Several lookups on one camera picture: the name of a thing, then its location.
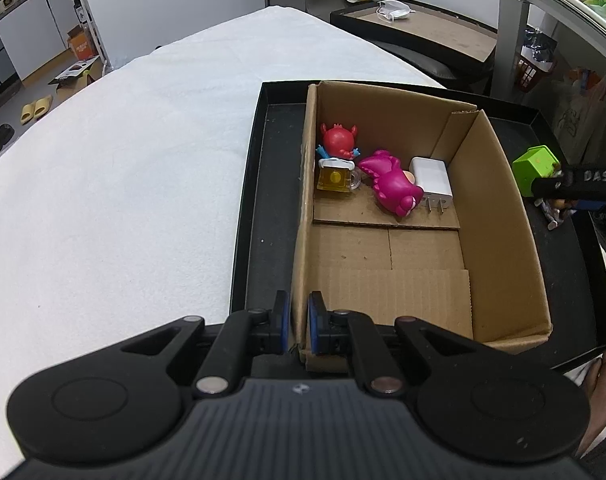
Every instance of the red toy head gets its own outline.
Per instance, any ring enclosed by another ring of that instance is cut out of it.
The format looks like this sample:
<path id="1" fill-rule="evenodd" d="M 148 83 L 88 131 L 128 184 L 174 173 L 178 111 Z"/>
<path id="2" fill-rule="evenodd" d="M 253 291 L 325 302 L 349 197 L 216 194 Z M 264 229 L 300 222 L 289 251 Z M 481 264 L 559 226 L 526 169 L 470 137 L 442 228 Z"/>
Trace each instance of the red toy head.
<path id="1" fill-rule="evenodd" d="M 334 128 L 328 130 L 325 124 L 321 124 L 321 133 L 323 134 L 323 147 L 329 156 L 348 160 L 354 158 L 352 150 L 354 149 L 356 126 L 353 126 L 351 130 L 346 130 L 342 124 L 335 124 Z"/>

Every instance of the white tablecloth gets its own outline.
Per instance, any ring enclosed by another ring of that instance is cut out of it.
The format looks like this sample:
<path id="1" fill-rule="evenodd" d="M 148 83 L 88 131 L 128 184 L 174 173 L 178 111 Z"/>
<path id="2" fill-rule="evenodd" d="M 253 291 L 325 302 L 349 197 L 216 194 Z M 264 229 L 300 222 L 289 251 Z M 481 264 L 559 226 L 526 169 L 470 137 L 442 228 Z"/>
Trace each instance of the white tablecloth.
<path id="1" fill-rule="evenodd" d="M 438 86 L 269 7 L 98 80 L 0 157 L 0 475 L 21 457 L 4 407 L 23 378 L 186 314 L 225 319 L 261 83 L 321 78 Z"/>

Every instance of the pink bear figurine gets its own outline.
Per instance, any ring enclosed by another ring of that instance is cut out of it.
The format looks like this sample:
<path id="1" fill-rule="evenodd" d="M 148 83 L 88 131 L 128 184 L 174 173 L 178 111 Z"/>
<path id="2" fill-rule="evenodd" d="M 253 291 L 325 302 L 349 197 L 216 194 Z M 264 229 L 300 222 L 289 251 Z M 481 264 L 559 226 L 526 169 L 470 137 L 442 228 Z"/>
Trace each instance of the pink bear figurine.
<path id="1" fill-rule="evenodd" d="M 401 161 L 386 150 L 364 158 L 359 168 L 374 179 L 372 189 L 385 209 L 407 216 L 423 198 L 423 189 L 412 184 L 401 170 Z"/>
<path id="2" fill-rule="evenodd" d="M 372 156 L 363 158 L 358 167 L 372 178 L 378 178 L 388 171 L 401 167 L 401 161 L 391 156 L 388 150 L 377 150 Z"/>

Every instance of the yellow slipper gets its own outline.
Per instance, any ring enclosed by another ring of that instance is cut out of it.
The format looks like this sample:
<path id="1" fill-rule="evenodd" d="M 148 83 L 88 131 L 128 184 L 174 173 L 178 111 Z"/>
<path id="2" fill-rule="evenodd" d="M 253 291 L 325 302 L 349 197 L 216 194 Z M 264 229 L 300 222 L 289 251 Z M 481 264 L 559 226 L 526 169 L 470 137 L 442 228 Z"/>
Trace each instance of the yellow slipper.
<path id="1" fill-rule="evenodd" d="M 20 124 L 27 124 L 34 118 L 35 107 L 36 101 L 23 107 L 23 110 L 20 113 Z"/>
<path id="2" fill-rule="evenodd" d="M 40 119 L 41 117 L 43 117 L 43 115 L 49 112 L 49 108 L 52 105 L 52 99 L 53 97 L 51 95 L 48 95 L 47 97 L 43 97 L 43 99 L 39 99 L 38 101 L 36 101 L 36 105 L 34 108 L 35 119 Z"/>

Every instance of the green cube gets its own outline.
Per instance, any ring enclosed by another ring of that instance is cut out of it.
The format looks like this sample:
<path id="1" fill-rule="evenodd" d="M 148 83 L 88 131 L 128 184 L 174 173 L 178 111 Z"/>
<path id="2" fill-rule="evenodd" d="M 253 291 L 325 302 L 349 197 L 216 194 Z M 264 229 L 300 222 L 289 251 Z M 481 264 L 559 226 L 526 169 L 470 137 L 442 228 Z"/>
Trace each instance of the green cube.
<path id="1" fill-rule="evenodd" d="M 512 174 L 521 196 L 532 196 L 532 183 L 539 176 L 551 176 L 557 157 L 547 146 L 530 148 L 512 163 Z"/>

